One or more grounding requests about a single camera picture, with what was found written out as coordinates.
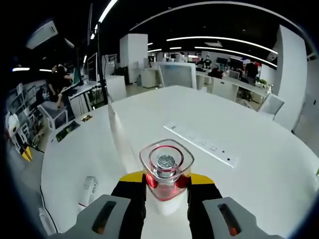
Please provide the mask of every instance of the white round table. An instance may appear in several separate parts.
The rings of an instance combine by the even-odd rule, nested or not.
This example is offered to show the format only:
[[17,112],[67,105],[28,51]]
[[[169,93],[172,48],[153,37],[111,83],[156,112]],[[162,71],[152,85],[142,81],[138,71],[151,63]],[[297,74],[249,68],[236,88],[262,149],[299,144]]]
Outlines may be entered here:
[[[141,168],[138,153],[145,146],[165,138],[177,140],[194,155],[192,172],[211,178],[223,197],[233,198],[253,213],[257,225],[270,235],[289,236],[312,204],[319,159],[292,133],[249,108],[179,86],[126,98],[114,102],[113,108],[132,145],[137,168]],[[61,232],[76,222],[86,176],[97,177],[98,195],[102,195],[110,194],[129,171],[115,150],[108,106],[90,115],[93,118],[87,122],[76,119],[81,126],[60,143],[52,134],[45,151],[42,190]],[[229,149],[239,156],[237,165],[231,168],[163,128],[170,121]],[[161,224],[170,235],[191,238],[187,208],[163,218],[146,205],[142,238],[157,238],[152,224],[157,229]]]

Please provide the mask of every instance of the yellow object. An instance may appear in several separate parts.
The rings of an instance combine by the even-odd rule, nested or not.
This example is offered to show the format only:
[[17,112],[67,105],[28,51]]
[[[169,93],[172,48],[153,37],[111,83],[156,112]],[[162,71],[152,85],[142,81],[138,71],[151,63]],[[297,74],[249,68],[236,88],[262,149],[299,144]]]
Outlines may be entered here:
[[[141,183],[142,182],[142,177],[143,177],[143,171],[139,172],[134,172],[134,173],[129,173],[122,178],[120,178],[120,181],[124,182],[136,182],[136,183]],[[214,181],[211,180],[210,178],[196,174],[196,173],[191,173],[191,183],[192,185],[194,184],[214,184]]]
[[200,175],[200,174],[196,174],[196,173],[191,173],[190,174],[191,177],[191,184],[214,184],[214,181],[211,180],[210,178]]
[[29,159],[28,156],[29,156],[31,159],[33,159],[29,146],[25,149],[25,152],[23,152],[22,157],[23,157],[26,161],[29,161],[29,162],[30,162],[30,159]]
[[142,177],[143,177],[143,171],[139,171],[139,172],[129,173],[123,176],[122,178],[120,178],[120,181],[141,183]]

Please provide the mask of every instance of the power strip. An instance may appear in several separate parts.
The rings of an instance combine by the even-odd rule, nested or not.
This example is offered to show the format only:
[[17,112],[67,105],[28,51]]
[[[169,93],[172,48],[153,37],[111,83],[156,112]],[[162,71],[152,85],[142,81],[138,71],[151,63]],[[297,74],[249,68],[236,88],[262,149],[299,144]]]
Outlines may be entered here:
[[165,124],[163,127],[168,131],[176,134],[178,137],[196,146],[197,148],[203,150],[205,153],[208,153],[212,157],[227,164],[228,166],[232,168],[236,166],[239,157],[233,155],[232,153],[229,153],[228,151],[226,151],[226,149],[217,146],[210,140],[202,138],[200,135],[191,132],[185,127],[174,122],[169,122]]

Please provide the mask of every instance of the office chair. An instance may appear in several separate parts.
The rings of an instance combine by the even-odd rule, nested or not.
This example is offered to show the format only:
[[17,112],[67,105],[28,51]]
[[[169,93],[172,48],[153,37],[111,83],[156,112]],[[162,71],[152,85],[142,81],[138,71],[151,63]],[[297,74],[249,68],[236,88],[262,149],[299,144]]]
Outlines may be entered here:
[[37,107],[47,117],[50,130],[54,131],[68,123],[68,111],[65,109],[58,110],[56,103],[46,101]]
[[196,66],[193,63],[157,62],[162,87],[185,86],[197,89]]
[[[276,117],[276,114],[279,112],[281,107],[284,105],[284,101],[280,99],[278,96],[270,93],[267,95],[264,102],[261,104],[257,112],[260,114],[270,118],[271,120],[274,120]],[[253,109],[251,105],[246,100],[242,100],[241,105],[248,107],[250,109]]]

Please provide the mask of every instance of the clear plastic container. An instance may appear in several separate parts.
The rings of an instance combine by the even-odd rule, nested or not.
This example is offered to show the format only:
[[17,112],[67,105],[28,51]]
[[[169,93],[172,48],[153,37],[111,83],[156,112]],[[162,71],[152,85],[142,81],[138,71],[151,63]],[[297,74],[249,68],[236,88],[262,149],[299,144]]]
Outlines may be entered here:
[[160,201],[182,193],[190,180],[194,156],[173,139],[153,143],[140,152],[148,188]]

